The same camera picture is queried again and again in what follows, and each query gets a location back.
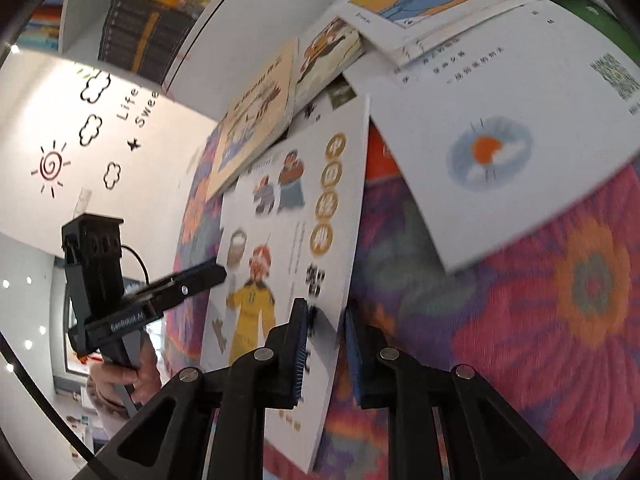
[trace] qr code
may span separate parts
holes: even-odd
[[[591,67],[598,72],[604,81],[609,83],[618,95],[627,101],[636,90],[640,90],[640,84],[611,54],[605,54],[600,59],[591,63]]]

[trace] sun illustration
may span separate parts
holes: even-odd
[[[58,176],[60,175],[60,171],[64,166],[68,166],[71,164],[68,160],[65,162],[62,159],[62,152],[65,151],[66,142],[62,146],[59,152],[56,151],[56,141],[53,141],[53,148],[49,153],[45,153],[44,148],[41,146],[40,151],[42,152],[42,157],[40,159],[40,167],[37,170],[31,171],[31,175],[40,174],[40,176],[44,179],[44,184],[40,188],[40,193],[42,194],[47,186],[51,191],[51,197],[56,197],[56,192],[54,190],[54,184],[59,187],[64,187],[62,182],[58,180]]]

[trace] metal screw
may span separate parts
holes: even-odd
[[[400,357],[400,352],[398,349],[388,346],[380,351],[380,357],[385,361],[395,361]]]
[[[476,371],[469,365],[456,366],[456,375],[460,379],[473,379],[476,376]]]
[[[198,378],[198,371],[195,368],[185,368],[179,377],[183,383],[193,383]]]
[[[268,361],[272,357],[273,357],[273,350],[271,350],[271,348],[262,347],[262,348],[258,348],[254,352],[254,358],[256,361]]]

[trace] colorful floral fabric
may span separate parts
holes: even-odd
[[[218,248],[221,200],[202,191],[216,146],[212,136],[194,178],[176,269]],[[614,479],[640,444],[638,167],[450,276],[404,181],[364,193],[351,295],[369,322],[425,365],[473,365],[585,480]],[[167,315],[173,373],[198,362],[207,299]],[[387,443],[386,412],[354,405],[340,354],[314,471],[266,444],[266,477],[383,480]]]

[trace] human hand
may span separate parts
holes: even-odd
[[[96,363],[91,366],[90,375],[97,393],[105,400],[122,406],[122,400],[116,393],[115,384],[133,384],[135,391],[131,395],[133,402],[145,404],[160,391],[162,383],[158,371],[156,350],[146,334],[140,349],[140,368],[130,370],[112,363]]]

